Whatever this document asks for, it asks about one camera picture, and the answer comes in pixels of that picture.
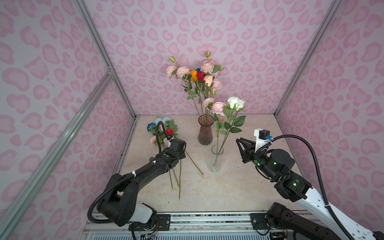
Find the peach artificial rose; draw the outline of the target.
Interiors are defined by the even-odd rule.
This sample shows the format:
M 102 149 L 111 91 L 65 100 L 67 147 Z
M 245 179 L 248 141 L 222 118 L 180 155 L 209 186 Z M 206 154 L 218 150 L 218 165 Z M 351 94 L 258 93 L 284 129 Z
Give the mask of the peach artificial rose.
M 205 114 L 209 114 L 209 109 L 208 105 L 212 102 L 212 93 L 211 93 L 211 86 L 213 84 L 214 77 L 212 75 L 207 75 L 204 77 L 204 84 L 205 84 L 205 89 L 204 89 L 204 96 L 205 100 L 203 102 L 204 108 L 205 108 Z

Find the small red artificial rose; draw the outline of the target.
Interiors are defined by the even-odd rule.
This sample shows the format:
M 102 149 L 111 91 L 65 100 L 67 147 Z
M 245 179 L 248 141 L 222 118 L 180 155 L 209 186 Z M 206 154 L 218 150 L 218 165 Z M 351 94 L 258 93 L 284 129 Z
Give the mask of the small red artificial rose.
M 198 96 L 199 96 L 199 103 L 201 106 L 202 114 L 205 114 L 205 108 L 203 107 L 203 102 L 205 100 L 205 73 L 204 72 L 198 72 L 197 74 L 197 80 L 196 80 L 196 87 L 198 89 Z

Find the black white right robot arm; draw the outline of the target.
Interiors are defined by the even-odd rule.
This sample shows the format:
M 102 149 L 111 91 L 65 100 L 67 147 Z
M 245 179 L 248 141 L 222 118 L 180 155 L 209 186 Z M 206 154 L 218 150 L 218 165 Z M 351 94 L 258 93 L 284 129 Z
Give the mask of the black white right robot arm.
M 292 170 L 296 162 L 288 152 L 269 148 L 276 140 L 290 137 L 291 135 L 282 135 L 271 140 L 264 139 L 264 145 L 244 138 L 237 139 L 236 143 L 243 163 L 252 162 L 259 174 L 274 183 L 274 188 L 281 197 L 309 211 L 322 224 L 316 224 L 281 204 L 273 203 L 265 215 L 267 225 L 271 228 L 293 230 L 311 240 L 382 240 L 382 232 L 372 232 L 363 227 L 329 202 L 317 156 L 305 139 L 292 136 L 302 141 L 312 154 L 320 184 L 319 191 Z

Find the light blue carnation spray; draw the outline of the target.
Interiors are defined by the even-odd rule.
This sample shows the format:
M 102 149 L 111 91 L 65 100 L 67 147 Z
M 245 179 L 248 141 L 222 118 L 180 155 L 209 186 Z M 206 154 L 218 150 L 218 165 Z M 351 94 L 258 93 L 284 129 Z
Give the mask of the light blue carnation spray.
M 164 127 L 166 128 L 166 130 L 173 130 L 174 133 L 176 133 L 178 131 L 177 124 L 170 117 L 165 117 L 165 118 L 158 117 L 158 118 L 156 118 L 154 123 L 157 126 L 159 124 L 159 122 L 162 122 L 164 124 Z

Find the clear frosted glass vase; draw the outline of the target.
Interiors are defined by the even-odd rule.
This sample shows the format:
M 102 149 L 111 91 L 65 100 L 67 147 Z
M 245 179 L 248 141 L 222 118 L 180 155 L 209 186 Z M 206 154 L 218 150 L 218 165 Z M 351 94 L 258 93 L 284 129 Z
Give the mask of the clear frosted glass vase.
M 211 158 L 208 160 L 207 166 L 211 172 L 219 172 L 223 165 L 224 150 L 214 145 L 211 148 Z

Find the orange artificial rose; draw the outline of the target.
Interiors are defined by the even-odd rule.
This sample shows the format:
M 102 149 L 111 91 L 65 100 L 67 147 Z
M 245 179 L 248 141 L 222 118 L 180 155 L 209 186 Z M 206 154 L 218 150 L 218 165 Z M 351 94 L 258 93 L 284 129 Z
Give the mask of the orange artificial rose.
M 199 92 L 199 84 L 198 84 L 198 72 L 196 70 L 193 70 L 190 72 L 191 78 L 190 78 L 190 98 L 193 100 L 194 106 L 198 112 L 198 115 L 200 116 L 202 113 L 200 103 L 201 103 L 201 96 Z

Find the pale pink carnation spray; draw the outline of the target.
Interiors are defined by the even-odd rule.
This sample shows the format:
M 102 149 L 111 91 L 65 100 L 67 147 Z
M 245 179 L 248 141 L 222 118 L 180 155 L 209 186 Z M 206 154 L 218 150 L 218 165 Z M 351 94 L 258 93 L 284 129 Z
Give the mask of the pale pink carnation spray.
M 224 114 L 226 104 L 218 102 L 214 98 L 207 98 L 204 100 L 203 106 L 208 112 L 212 112 L 213 114 L 213 128 L 215 130 L 217 140 L 216 146 L 213 148 L 213 154 L 215 156 L 215 160 L 217 161 L 220 154 L 224 151 L 223 145 L 225 144 L 228 135 L 228 131 L 225 128 L 226 120 L 224 119 L 226 116 Z

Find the white artificial rose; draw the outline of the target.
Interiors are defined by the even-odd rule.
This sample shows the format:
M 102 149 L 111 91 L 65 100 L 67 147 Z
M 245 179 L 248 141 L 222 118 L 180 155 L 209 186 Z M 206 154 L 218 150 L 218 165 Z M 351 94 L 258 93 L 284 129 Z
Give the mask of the white artificial rose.
M 228 131 L 226 141 L 230 134 L 237 134 L 242 131 L 241 127 L 244 125 L 246 117 L 239 114 L 244 110 L 245 102 L 245 100 L 238 97 L 230 97 L 225 103 L 224 114 L 226 116 L 224 119 L 226 120 L 225 128 Z

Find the pink ribbed glass vase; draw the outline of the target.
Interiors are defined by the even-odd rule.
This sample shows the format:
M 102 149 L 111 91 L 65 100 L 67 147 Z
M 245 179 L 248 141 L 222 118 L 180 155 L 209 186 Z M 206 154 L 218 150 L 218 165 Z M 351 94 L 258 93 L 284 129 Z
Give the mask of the pink ribbed glass vase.
M 198 122 L 200 124 L 199 143 L 203 146 L 210 145 L 213 141 L 212 125 L 215 122 L 214 118 L 211 115 L 201 115 Z

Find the pink rosebud spray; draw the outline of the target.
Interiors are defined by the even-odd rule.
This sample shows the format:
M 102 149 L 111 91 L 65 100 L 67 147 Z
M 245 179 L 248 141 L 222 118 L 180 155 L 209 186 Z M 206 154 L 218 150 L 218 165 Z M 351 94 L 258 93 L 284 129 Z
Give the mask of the pink rosebud spray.
M 200 67 L 201 71 L 205 73 L 205 75 L 209 75 L 209 72 L 213 71 L 213 68 L 215 66 L 215 62 L 212 58 L 210 58 L 211 53 L 205 52 L 205 60 L 203 60 L 203 63 Z

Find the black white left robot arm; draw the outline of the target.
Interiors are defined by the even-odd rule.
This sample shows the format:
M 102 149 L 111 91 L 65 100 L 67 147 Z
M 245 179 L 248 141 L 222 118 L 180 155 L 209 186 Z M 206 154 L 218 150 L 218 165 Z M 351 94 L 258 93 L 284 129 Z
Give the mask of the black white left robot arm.
M 171 146 L 151 158 L 145 166 L 125 175 L 112 175 L 105 190 L 91 204 L 88 220 L 94 224 L 114 223 L 119 227 L 133 224 L 152 229 L 156 225 L 157 211 L 146 204 L 138 205 L 138 194 L 186 157 L 186 145 L 183 140 L 172 139 Z

